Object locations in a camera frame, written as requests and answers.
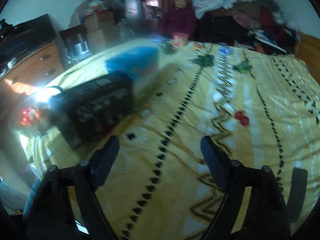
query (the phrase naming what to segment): elderly woman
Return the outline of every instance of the elderly woman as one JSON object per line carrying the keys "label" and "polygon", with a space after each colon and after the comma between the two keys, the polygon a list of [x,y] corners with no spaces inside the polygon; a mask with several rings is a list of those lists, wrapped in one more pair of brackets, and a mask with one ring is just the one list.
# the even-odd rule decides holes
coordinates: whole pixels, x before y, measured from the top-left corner
{"label": "elderly woman", "polygon": [[174,6],[169,9],[159,26],[159,33],[172,37],[173,33],[184,33],[189,36],[196,30],[196,16],[189,0],[174,0]]}

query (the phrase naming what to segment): red ball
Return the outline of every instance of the red ball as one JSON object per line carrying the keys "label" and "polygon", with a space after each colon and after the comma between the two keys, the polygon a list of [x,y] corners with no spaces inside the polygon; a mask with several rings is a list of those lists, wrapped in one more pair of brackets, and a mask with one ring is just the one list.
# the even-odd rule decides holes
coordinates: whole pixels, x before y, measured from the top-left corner
{"label": "red ball", "polygon": [[242,116],[239,121],[243,126],[248,126],[250,124],[250,120],[247,116]]}
{"label": "red ball", "polygon": [[235,112],[235,118],[237,120],[239,120],[242,116],[244,116],[244,112],[243,111],[236,111]]}

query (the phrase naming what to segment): doorway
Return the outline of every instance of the doorway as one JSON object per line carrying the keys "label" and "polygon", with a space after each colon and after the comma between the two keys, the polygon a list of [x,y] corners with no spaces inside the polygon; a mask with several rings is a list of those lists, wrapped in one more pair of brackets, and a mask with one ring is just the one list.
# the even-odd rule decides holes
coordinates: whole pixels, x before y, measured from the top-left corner
{"label": "doorway", "polygon": [[162,0],[125,0],[127,26],[137,34],[156,34],[162,18]]}

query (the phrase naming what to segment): yellow bedspread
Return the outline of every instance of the yellow bedspread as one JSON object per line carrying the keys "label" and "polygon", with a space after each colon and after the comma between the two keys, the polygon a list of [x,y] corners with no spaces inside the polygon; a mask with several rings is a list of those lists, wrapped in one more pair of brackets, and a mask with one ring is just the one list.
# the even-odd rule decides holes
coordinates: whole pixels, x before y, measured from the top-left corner
{"label": "yellow bedspread", "polygon": [[[320,195],[320,86],[295,58],[238,48],[223,58],[218,54],[220,46],[207,44],[215,63],[202,68],[190,61],[196,56],[193,47],[190,42],[173,56],[161,54],[161,85],[144,106],[150,111],[130,115],[113,131],[120,138],[120,152],[104,186],[96,192],[105,216],[124,240],[199,239],[223,197],[200,151],[201,138],[210,135],[231,159],[258,169],[269,165],[285,201],[292,169],[308,170],[303,211],[299,222],[292,225],[295,231]],[[252,70],[245,74],[232,70],[245,57]],[[50,85],[69,87],[104,74],[99,60]],[[231,117],[229,113],[236,110],[245,111],[248,127]],[[48,156],[45,145],[59,136],[52,128],[31,153],[41,174],[51,164],[66,167],[83,158],[71,151],[66,163],[62,155]],[[72,189],[70,197],[75,199]]]}

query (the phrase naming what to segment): drawer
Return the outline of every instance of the drawer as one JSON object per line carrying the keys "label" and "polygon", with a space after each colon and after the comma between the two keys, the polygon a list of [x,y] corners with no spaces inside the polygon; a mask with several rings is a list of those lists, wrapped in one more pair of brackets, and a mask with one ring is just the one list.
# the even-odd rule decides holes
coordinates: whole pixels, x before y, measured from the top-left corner
{"label": "drawer", "polygon": [[4,80],[16,93],[31,95],[63,72],[54,43],[23,61]]}

